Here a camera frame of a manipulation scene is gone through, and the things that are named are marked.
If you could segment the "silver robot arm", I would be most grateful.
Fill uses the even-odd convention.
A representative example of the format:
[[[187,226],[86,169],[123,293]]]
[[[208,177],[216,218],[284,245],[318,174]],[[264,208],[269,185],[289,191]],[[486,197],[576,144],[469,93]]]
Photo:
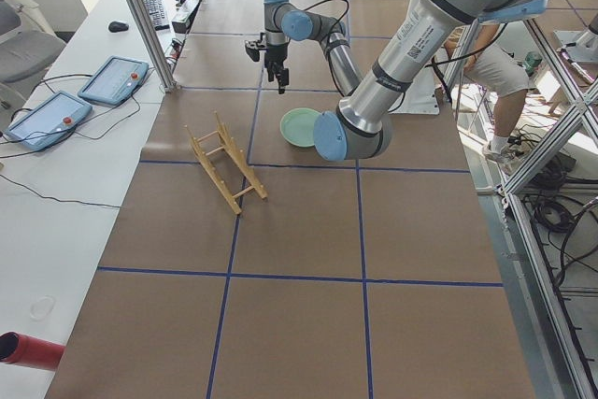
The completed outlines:
[[[543,13],[548,0],[413,0],[402,26],[366,74],[352,61],[340,21],[295,7],[289,0],[263,0],[264,32],[246,44],[247,54],[263,61],[269,80],[289,83],[284,66],[292,40],[320,44],[342,99],[321,113],[313,131],[315,148],[327,161],[373,158],[392,139],[389,110],[405,97],[420,70],[453,30],[480,23],[505,23]]]

